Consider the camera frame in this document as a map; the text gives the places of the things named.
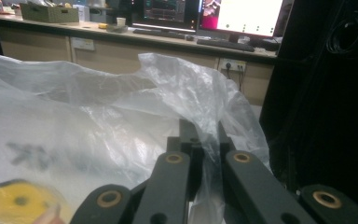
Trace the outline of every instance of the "power strip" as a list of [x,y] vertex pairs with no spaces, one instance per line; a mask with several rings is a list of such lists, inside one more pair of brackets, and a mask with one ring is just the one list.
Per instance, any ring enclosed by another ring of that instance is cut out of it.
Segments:
[[220,60],[220,69],[226,70],[227,64],[229,64],[229,66],[230,66],[230,68],[229,68],[230,71],[244,71],[245,66],[246,66],[246,62],[244,62],[244,61],[232,60],[232,59],[221,59]]

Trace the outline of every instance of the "desk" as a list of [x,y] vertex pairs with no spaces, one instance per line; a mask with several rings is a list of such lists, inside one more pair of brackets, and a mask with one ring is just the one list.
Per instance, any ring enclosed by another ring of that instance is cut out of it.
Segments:
[[[92,40],[95,50],[75,49],[71,37]],[[128,74],[140,68],[138,54],[155,52],[182,58],[221,70],[220,60],[247,62],[243,93],[252,105],[262,105],[273,64],[271,52],[244,52],[197,45],[166,37],[108,33],[98,23],[43,23],[24,21],[14,15],[0,15],[0,39],[4,54],[22,61],[68,61],[114,74]],[[231,75],[238,83],[235,74]]]

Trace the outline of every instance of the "clear plastic bag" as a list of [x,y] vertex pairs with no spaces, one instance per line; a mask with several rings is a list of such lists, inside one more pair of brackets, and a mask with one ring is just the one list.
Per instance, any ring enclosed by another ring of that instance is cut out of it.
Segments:
[[150,177],[167,137],[177,136],[178,120],[187,119],[207,155],[189,222],[221,223],[218,122],[237,149],[268,166],[267,143],[249,103],[211,68],[153,53],[139,60],[138,72],[113,75],[0,56],[0,188],[25,180],[51,189],[64,201],[66,223],[94,189],[131,189]]

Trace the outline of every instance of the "computer monitor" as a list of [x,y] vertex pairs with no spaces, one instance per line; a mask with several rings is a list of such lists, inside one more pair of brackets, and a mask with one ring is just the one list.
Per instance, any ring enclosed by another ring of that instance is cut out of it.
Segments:
[[134,0],[132,26],[182,34],[196,33],[200,0]]
[[282,0],[201,0],[200,29],[240,35],[274,36]]

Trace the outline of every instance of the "keyboard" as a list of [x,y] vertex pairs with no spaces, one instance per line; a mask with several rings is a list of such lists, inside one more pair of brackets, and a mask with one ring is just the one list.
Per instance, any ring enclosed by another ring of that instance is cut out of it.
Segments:
[[198,39],[197,44],[206,45],[224,49],[238,49],[243,51],[255,52],[255,48],[250,45],[232,43],[226,40],[209,40],[209,39]]
[[133,33],[137,35],[154,35],[154,36],[162,36],[162,37],[175,38],[175,39],[185,39],[185,35],[171,33],[171,32],[163,32],[163,31],[135,29],[133,30]]

